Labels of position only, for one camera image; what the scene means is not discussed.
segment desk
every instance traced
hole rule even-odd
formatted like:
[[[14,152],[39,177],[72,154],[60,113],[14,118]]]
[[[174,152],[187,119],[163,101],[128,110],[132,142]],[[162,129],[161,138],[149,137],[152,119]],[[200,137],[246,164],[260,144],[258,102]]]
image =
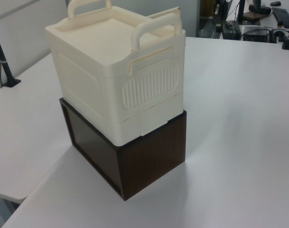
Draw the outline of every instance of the desk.
[[[187,38],[184,108],[186,162],[143,191],[71,147],[3,228],[289,228],[289,51]]]
[[[71,145],[51,55],[0,89],[0,197],[21,203]]]
[[[275,0],[261,0],[262,3],[265,3],[265,6],[270,7],[270,8],[272,8],[272,6],[270,6],[270,3],[274,1]],[[235,8],[235,6],[238,3],[239,3],[239,0],[233,0],[231,8],[230,8],[230,12],[232,12],[232,10]],[[245,5],[244,5],[244,12],[249,12],[249,4],[250,4],[250,0],[246,0]],[[286,9],[289,13],[289,0],[282,0],[281,6],[278,6],[278,8]],[[277,21],[275,19],[275,16],[272,13],[273,11],[267,17],[260,19],[260,23],[261,23],[261,25],[259,25],[260,27],[266,26],[266,27],[271,27],[273,29],[277,28]],[[234,20],[234,19],[235,19],[235,11],[231,15],[228,16],[227,21]],[[244,31],[245,26],[255,26],[255,25],[241,25],[240,29],[242,33]],[[282,29],[289,31],[289,28],[282,27]]]

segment black cable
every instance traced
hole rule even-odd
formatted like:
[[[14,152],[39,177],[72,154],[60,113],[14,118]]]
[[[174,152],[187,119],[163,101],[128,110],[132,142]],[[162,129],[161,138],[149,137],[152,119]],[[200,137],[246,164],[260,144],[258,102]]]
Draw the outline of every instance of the black cable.
[[[2,83],[2,63],[0,62],[0,83],[1,86],[3,87],[3,83]]]
[[[234,12],[234,10],[238,7],[238,5],[239,5],[239,3],[237,4],[237,6],[235,6],[235,8],[232,10],[232,12],[230,12],[230,13],[228,14],[228,16],[230,16],[230,15]]]
[[[3,87],[3,83],[2,83],[2,63],[0,62],[0,83],[1,86]]]
[[[269,30],[269,29],[267,29],[267,28],[264,28],[264,29],[263,29],[263,28],[253,29],[253,30],[250,30],[250,31],[247,31],[247,32],[243,33],[243,34],[241,35],[241,37],[243,38],[244,35],[247,35],[247,34],[250,34],[250,33],[253,33],[253,32],[257,32],[257,31],[263,31],[263,30],[269,31],[269,34],[270,34],[270,32],[271,32],[271,30]]]
[[[240,4],[240,1],[239,1],[239,3],[237,4],[237,6],[236,6],[236,10],[235,10],[235,18],[234,18],[234,21],[236,21],[236,13],[237,13],[237,7],[239,6],[239,4]]]

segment wooden box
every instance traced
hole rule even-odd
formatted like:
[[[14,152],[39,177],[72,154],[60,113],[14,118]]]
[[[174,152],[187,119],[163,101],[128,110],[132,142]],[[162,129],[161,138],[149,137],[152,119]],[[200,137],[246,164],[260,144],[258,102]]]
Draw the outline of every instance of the wooden box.
[[[63,98],[60,104],[73,145],[124,200],[185,161],[186,111],[118,147]]]

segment box handle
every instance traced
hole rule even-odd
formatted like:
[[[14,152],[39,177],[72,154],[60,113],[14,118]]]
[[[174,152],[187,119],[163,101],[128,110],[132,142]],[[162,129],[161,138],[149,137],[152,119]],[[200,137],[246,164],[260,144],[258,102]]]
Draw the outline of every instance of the box handle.
[[[145,33],[171,24],[174,24],[175,35],[181,35],[182,21],[180,16],[178,16],[175,13],[169,13],[167,15],[137,25],[131,35],[131,49],[132,50],[140,49],[140,37]]]
[[[78,6],[82,6],[82,5],[86,5],[92,2],[96,2],[99,0],[71,0],[71,2],[68,4],[67,7],[67,13],[68,13],[68,17],[70,19],[74,19],[75,18],[75,9]],[[107,9],[111,9],[112,8],[112,0],[105,0],[106,3],[106,8]]]

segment white plastic storage box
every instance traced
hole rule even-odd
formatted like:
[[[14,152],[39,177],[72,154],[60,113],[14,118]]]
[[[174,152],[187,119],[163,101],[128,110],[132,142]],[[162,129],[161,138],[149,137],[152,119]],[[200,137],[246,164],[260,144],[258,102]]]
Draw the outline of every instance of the white plastic storage box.
[[[183,112],[185,31],[180,16],[156,19],[112,6],[46,27],[63,98],[122,146]]]

